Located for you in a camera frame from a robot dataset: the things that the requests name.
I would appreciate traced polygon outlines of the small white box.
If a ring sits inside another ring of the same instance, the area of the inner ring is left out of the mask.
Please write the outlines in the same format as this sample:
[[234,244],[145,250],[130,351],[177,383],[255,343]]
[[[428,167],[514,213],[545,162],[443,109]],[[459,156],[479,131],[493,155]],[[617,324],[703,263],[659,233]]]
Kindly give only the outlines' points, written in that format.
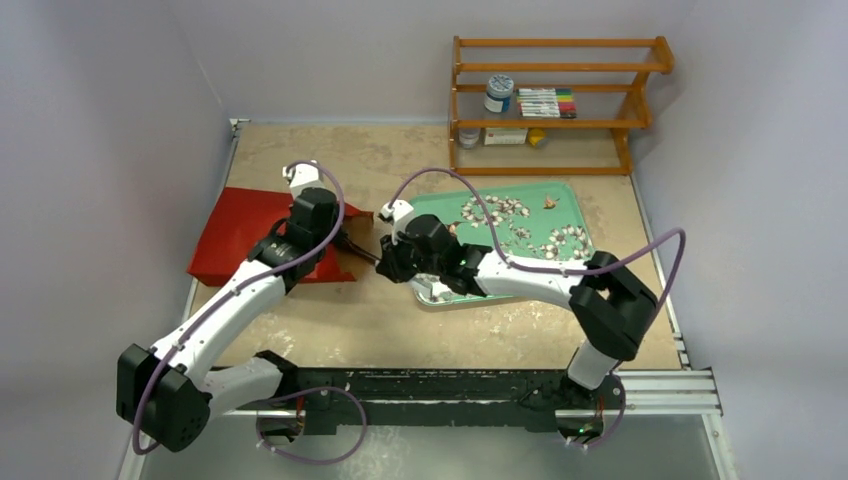
[[527,140],[526,128],[486,128],[484,146],[523,145]]

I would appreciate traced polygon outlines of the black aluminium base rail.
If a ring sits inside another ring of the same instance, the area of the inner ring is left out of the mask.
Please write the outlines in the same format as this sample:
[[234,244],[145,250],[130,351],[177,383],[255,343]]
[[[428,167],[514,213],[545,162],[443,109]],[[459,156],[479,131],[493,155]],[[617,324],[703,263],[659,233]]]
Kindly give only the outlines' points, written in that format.
[[718,414],[709,371],[625,370],[593,390],[555,369],[365,369],[300,367],[273,400],[238,408],[308,435],[339,426],[519,427],[591,443],[623,414]]

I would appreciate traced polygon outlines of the red paper bag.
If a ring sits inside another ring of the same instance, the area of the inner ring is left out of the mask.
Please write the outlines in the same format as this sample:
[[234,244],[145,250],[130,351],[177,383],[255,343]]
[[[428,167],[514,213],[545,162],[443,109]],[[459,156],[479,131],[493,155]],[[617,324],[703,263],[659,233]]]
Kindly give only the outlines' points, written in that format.
[[[225,187],[220,194],[188,263],[187,273],[207,287],[221,287],[272,225],[289,214],[289,193]],[[366,246],[373,240],[374,212],[347,204],[343,230]],[[335,246],[303,283],[355,282],[366,261]]]

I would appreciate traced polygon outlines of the white jar blue lid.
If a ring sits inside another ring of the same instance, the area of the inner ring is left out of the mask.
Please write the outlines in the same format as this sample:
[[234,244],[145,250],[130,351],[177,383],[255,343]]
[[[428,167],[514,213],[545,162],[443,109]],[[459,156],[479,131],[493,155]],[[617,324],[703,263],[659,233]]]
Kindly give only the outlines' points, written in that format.
[[491,76],[486,84],[484,107],[491,113],[505,113],[509,110],[515,89],[513,79],[506,74]]

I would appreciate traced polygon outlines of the metal serving tongs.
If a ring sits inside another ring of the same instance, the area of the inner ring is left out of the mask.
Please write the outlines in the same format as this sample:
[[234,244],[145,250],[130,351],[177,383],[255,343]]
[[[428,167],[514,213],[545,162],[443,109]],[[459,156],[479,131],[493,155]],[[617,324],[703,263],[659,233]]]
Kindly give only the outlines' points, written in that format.
[[333,245],[349,254],[356,256],[357,258],[366,261],[370,265],[376,266],[380,262],[380,258],[366,250],[364,247],[356,244],[349,236],[346,234],[340,234],[333,240]]

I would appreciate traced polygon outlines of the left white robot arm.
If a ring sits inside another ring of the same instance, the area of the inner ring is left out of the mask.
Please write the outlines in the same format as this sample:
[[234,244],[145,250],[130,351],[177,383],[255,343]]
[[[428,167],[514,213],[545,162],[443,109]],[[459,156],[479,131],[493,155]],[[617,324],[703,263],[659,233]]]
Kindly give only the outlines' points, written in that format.
[[179,452],[211,419],[254,401],[275,409],[295,402],[298,382],[276,354],[260,352],[223,370],[213,366],[256,317],[312,273],[340,233],[345,212],[342,196],[331,190],[294,189],[288,214],[205,305],[153,346],[124,350],[117,363],[116,412],[132,426],[136,454],[158,446]]

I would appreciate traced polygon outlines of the coloured marker pen set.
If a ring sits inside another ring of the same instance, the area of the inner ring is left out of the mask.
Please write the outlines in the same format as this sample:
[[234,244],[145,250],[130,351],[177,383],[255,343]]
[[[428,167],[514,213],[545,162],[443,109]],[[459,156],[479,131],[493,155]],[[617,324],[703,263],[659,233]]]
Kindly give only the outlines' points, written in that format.
[[525,118],[577,118],[571,88],[520,88],[516,100],[519,113]]

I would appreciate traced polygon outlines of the yellow small object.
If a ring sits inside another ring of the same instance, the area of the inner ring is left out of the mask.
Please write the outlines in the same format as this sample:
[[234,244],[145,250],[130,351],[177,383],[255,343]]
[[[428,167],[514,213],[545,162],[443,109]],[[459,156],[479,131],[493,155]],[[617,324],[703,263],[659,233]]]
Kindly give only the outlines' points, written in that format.
[[547,133],[543,129],[529,129],[526,137],[527,143],[533,148],[541,148],[548,141]]

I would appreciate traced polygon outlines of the small grey jar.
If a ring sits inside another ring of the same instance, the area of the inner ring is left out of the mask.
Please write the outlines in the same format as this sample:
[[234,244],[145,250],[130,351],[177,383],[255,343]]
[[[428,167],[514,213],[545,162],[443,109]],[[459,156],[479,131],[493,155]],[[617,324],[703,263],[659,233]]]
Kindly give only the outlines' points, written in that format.
[[480,141],[481,130],[479,128],[463,128],[457,131],[457,141],[463,149],[475,148]]

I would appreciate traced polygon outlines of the green floral tray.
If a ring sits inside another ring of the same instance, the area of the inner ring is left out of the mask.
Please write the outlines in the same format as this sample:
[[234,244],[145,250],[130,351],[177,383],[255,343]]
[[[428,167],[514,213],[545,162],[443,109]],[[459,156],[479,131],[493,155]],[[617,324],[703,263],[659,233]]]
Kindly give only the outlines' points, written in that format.
[[[577,197],[567,184],[514,185],[479,194],[506,254],[578,263],[594,254]],[[461,243],[494,245],[483,211],[466,189],[420,195],[409,203],[418,214],[437,216]]]

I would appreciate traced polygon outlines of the wooden shelf rack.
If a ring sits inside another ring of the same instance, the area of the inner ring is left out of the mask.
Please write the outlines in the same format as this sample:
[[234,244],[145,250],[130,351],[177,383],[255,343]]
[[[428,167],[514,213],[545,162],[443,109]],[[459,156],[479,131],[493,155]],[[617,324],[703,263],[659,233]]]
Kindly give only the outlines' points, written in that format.
[[[577,62],[480,61],[464,59],[468,49],[618,49],[643,50],[640,61]],[[450,168],[472,176],[629,175],[634,169],[629,135],[653,123],[647,101],[648,79],[669,75],[675,57],[664,36],[654,38],[463,38],[452,41],[448,114]],[[517,74],[628,74],[626,83],[517,83]],[[578,94],[619,95],[613,116],[589,119],[579,110]],[[606,130],[611,136],[615,166],[480,166],[459,163],[463,129]]]

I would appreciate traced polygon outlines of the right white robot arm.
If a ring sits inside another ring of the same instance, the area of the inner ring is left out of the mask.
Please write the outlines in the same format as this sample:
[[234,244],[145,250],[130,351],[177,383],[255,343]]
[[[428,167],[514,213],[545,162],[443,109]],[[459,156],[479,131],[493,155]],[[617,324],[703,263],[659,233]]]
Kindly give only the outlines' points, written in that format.
[[658,307],[656,295],[614,255],[589,260],[501,257],[485,245],[461,243],[432,214],[381,213],[392,228],[380,240],[378,274],[424,293],[513,296],[571,311],[585,340],[561,381],[564,399],[584,407],[619,364],[635,358]]

